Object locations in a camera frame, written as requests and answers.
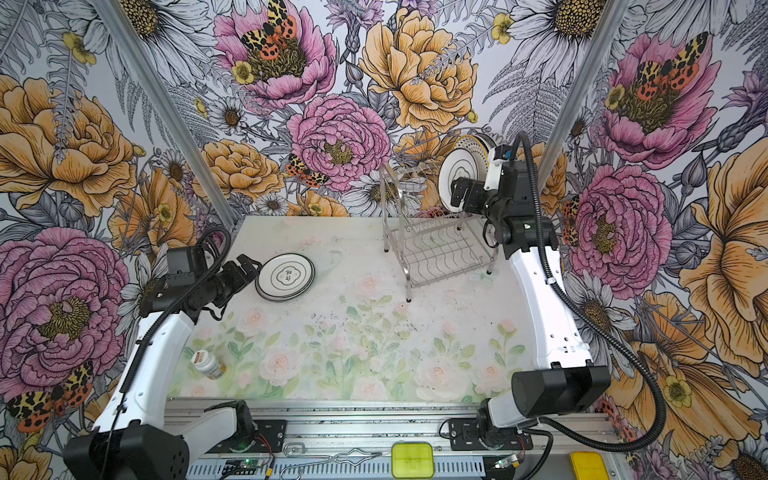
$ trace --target table surface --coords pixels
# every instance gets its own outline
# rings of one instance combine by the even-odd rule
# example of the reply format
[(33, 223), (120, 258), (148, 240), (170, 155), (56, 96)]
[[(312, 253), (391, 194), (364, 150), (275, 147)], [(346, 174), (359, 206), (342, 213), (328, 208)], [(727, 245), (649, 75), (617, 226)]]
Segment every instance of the table surface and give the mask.
[[(375, 218), (248, 217), (229, 258), (265, 263), (301, 253), (315, 264), (309, 291), (287, 303), (238, 293), (216, 322), (203, 313), (184, 348), (171, 397), (479, 402), (509, 390), (535, 354), (530, 313), (503, 257), (413, 291)], [(208, 349), (217, 380), (190, 363)]]

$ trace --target metal wire dish rack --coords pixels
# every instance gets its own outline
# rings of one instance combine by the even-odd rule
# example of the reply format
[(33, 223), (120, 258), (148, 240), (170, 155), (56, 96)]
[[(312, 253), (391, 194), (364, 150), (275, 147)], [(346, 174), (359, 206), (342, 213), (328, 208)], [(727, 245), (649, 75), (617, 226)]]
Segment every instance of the metal wire dish rack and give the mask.
[[(406, 277), (406, 300), (412, 299), (412, 289), (429, 285), (478, 268), (491, 274), (498, 248), (491, 248), (482, 239), (482, 218), (467, 214), (441, 214), (437, 217), (417, 217), (406, 208), (406, 192), (402, 183), (413, 177), (435, 179), (439, 164), (419, 164), (400, 167), (382, 164), (379, 169), (384, 226), (384, 251), (393, 248)], [(388, 199), (393, 199), (396, 214), (388, 217)]]

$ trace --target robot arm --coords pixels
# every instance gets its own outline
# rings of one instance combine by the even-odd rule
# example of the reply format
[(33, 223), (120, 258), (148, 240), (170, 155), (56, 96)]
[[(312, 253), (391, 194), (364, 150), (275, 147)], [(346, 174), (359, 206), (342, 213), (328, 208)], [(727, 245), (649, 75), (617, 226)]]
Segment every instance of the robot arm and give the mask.
[[(459, 178), (452, 185), (454, 207), (482, 214), (493, 225), (524, 291), (535, 331), (535, 369), (516, 372), (511, 392), (484, 401), (478, 411), (478, 430), (486, 445), (538, 424), (541, 415), (583, 412), (611, 384), (608, 368), (593, 365), (572, 312), (548, 284), (537, 251), (531, 181), (524, 162), (508, 160), (511, 153), (508, 145), (494, 149), (485, 182)], [(549, 282), (562, 288), (557, 237), (549, 219), (541, 223), (547, 261), (557, 266)]]
[[(152, 326), (164, 315), (180, 292), (193, 286), (205, 270), (201, 247), (184, 247), (168, 252), (173, 272), (142, 306), (137, 341), (128, 365), (138, 360), (133, 382), (124, 393), (129, 369), (121, 376), (115, 394), (91, 427), (91, 434), (72, 439), (65, 448), (64, 461), (75, 478), (112, 480), (173, 480), (185, 478), (189, 465), (200, 455), (226, 439), (246, 443), (254, 437), (250, 410), (245, 402), (227, 402), (211, 407), (179, 435), (164, 431), (165, 399), (171, 377), (192, 333), (200, 310), (208, 303), (226, 305), (257, 276), (245, 256), (241, 265), (227, 262), (223, 270), (202, 283), (176, 313), (167, 315), (159, 329)], [(151, 344), (139, 355), (146, 335)]]

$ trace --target yellow object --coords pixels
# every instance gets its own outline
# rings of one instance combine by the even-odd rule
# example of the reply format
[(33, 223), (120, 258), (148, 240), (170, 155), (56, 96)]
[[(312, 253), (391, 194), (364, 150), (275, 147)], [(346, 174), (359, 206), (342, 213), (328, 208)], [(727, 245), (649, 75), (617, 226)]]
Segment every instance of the yellow object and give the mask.
[(611, 480), (603, 455), (597, 452), (573, 452), (571, 463), (577, 480)]
[(429, 443), (396, 443), (392, 447), (392, 476), (395, 478), (432, 478), (435, 459)]

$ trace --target white plate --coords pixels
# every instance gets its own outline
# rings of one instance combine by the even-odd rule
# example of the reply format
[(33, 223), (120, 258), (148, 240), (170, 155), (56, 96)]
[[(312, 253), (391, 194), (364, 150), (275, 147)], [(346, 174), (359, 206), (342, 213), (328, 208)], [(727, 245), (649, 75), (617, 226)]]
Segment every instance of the white plate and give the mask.
[(483, 137), (479, 135), (464, 135), (459, 138), (455, 146), (472, 154), (472, 158), (475, 159), (475, 163), (478, 166), (477, 180), (485, 180), (485, 175), (488, 173), (488, 156), (496, 146), (493, 143), (488, 143), (488, 140), (491, 140), (490, 137)]
[(451, 205), (451, 185), (457, 178), (467, 177), (473, 180), (478, 179), (478, 165), (475, 158), (467, 150), (457, 148), (451, 152), (442, 162), (440, 175), (437, 179), (437, 190), (440, 194), (442, 204), (454, 214), (463, 210), (462, 207), (453, 207)]
[(266, 262), (259, 272), (257, 291), (268, 300), (290, 300), (306, 291), (314, 280), (315, 267), (298, 253), (285, 253)]

